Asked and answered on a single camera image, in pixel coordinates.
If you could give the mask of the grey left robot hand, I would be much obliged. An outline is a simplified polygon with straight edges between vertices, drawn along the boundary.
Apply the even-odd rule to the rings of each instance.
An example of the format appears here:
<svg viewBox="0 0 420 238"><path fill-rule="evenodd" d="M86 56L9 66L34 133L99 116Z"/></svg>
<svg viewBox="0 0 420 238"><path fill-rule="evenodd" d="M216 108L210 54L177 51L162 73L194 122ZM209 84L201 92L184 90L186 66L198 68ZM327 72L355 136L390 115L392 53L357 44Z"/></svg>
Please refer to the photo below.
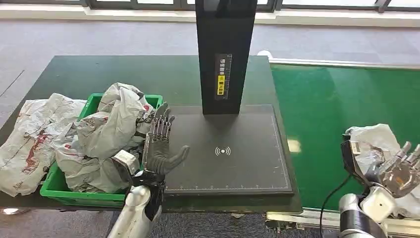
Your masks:
<svg viewBox="0 0 420 238"><path fill-rule="evenodd" d="M190 147L184 145L175 155L170 154L170 132L175 120L167 102L161 104L151 117L146 134L142 164L145 171L164 177L182 164L188 157Z"/></svg>

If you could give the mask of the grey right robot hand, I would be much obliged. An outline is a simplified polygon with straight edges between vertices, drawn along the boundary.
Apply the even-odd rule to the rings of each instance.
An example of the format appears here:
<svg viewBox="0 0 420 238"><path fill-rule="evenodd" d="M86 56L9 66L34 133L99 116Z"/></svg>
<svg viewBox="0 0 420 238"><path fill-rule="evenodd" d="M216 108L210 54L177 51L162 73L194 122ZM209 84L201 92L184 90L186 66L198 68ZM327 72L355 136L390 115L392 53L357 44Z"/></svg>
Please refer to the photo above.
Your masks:
<svg viewBox="0 0 420 238"><path fill-rule="evenodd" d="M379 170L379 181L393 197L401 198L420 184L420 146L408 153L411 143L405 145L385 161Z"/></svg>

